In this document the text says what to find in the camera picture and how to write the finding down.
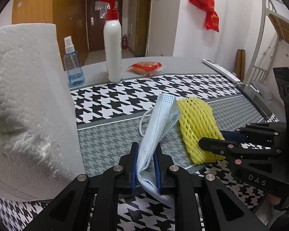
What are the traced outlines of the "yellow foam net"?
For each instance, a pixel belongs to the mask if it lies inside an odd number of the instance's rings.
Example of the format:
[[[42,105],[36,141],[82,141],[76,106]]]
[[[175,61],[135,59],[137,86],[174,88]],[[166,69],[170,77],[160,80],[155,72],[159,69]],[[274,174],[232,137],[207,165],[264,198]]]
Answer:
[[[185,98],[177,101],[181,113],[180,131],[187,152],[196,165],[214,163],[225,159],[222,155],[204,151],[199,146],[203,137],[224,140],[213,116],[212,108],[199,98]]]

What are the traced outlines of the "blue face mask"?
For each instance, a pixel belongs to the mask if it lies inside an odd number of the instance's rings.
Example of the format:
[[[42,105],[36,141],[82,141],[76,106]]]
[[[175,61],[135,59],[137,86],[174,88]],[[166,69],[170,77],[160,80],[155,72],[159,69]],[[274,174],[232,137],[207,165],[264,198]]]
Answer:
[[[176,102],[176,97],[171,94],[160,94],[153,108],[146,111],[139,123],[139,133],[142,141],[139,145],[136,177],[140,186],[152,197],[161,203],[171,206],[173,198],[167,194],[160,193],[155,180],[156,176],[146,171],[148,168],[158,143],[166,133],[179,120],[180,110]]]

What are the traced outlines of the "black smartphone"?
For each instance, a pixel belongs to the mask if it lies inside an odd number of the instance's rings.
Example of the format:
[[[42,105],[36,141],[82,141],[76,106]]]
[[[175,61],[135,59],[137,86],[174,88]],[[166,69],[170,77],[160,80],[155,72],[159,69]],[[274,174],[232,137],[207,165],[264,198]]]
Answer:
[[[243,94],[245,98],[252,103],[252,105],[254,105],[265,120],[270,119],[272,116],[272,111],[258,92],[244,84],[237,84],[236,89],[238,89],[240,93]]]

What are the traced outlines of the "white foam box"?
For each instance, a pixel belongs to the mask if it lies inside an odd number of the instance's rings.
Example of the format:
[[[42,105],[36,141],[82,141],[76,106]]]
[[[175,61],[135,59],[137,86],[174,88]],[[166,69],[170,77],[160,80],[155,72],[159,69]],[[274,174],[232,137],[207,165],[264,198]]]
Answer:
[[[0,196],[53,199],[82,173],[76,111],[56,26],[0,27]]]

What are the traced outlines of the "white remote control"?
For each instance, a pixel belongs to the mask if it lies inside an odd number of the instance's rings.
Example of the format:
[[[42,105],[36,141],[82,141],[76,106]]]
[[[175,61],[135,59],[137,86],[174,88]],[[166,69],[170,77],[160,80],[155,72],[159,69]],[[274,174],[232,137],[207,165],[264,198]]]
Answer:
[[[204,64],[206,64],[207,66],[211,67],[212,69],[214,69],[216,72],[218,72],[219,74],[223,75],[225,78],[227,78],[228,80],[230,80],[232,83],[234,84],[239,84],[241,81],[239,78],[237,78],[236,76],[234,76],[232,73],[230,73],[228,70],[226,70],[225,68],[211,62],[208,59],[202,59],[202,62]]]

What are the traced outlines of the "houndstooth table mat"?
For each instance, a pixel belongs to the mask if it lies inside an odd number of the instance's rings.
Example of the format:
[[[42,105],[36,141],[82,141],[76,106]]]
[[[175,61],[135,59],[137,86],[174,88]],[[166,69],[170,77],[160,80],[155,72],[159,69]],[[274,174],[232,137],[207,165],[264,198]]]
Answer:
[[[219,74],[163,74],[118,84],[88,85],[71,90],[86,173],[94,176],[116,165],[133,142],[147,136],[160,144],[175,164],[198,176],[217,176],[251,211],[265,194],[231,176],[228,163],[196,166],[182,138],[182,122],[170,107],[183,98],[200,98],[210,106],[220,130],[234,130],[263,117],[250,101]]]

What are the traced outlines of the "metal bunk bed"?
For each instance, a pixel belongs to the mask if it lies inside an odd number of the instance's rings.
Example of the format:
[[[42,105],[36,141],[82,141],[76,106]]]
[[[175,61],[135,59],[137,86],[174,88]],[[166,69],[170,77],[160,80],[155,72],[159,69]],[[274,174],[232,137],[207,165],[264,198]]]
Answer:
[[[282,101],[273,69],[289,67],[289,10],[281,0],[252,0],[257,39],[246,56],[243,83]]]

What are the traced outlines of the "red snack packet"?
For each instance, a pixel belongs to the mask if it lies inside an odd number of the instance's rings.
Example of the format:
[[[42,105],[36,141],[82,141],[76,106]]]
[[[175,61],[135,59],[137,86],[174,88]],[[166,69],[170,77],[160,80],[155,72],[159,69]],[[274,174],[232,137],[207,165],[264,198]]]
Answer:
[[[162,71],[163,65],[160,62],[137,62],[128,67],[128,71],[141,74],[145,77],[152,77]]]

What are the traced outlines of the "blue spray bottle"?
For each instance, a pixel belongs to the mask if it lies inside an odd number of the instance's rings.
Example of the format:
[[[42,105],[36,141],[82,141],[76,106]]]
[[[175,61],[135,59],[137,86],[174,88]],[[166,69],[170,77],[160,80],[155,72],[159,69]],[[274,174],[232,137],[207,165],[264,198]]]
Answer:
[[[67,72],[69,87],[72,88],[83,85],[85,82],[85,77],[78,52],[75,50],[72,42],[72,37],[65,37],[64,43],[66,52],[64,55],[64,66]]]

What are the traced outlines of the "red fire extinguisher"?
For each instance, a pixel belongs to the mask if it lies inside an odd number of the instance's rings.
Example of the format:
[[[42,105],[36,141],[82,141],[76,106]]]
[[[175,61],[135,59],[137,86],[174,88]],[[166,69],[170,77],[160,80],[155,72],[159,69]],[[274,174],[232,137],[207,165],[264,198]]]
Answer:
[[[128,49],[128,35],[122,37],[122,49]]]

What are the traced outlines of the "red hanging bags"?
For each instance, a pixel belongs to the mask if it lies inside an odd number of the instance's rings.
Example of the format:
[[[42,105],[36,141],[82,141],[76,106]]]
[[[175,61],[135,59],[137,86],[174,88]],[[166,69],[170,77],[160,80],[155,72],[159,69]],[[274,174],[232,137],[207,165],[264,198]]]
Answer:
[[[219,32],[219,16],[215,11],[215,0],[189,0],[198,9],[206,12],[205,28]]]

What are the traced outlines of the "white pump lotion bottle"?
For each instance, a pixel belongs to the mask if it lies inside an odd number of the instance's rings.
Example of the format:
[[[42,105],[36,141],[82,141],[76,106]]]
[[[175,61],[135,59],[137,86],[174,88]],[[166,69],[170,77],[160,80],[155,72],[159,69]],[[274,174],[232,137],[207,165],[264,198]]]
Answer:
[[[116,0],[100,0],[109,3],[103,29],[104,50],[107,76],[111,83],[119,83],[123,78],[122,70],[122,27],[119,12],[115,8]]]

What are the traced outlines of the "dark brown door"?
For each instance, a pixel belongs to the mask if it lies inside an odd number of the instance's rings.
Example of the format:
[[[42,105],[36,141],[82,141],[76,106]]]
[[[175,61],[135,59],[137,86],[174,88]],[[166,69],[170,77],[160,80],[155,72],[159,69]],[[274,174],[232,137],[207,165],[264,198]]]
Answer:
[[[116,0],[115,8],[122,23],[123,0]],[[110,9],[109,3],[100,0],[87,0],[87,38],[89,52],[104,50],[103,29],[106,22],[106,13]]]

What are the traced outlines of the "wooden wardrobe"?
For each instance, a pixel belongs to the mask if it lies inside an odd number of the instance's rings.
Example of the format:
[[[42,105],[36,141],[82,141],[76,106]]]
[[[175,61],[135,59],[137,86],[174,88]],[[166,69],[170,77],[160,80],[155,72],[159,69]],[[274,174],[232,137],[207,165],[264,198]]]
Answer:
[[[60,55],[65,55],[64,38],[71,36],[83,65],[89,54],[86,0],[14,0],[12,23],[56,25]]]

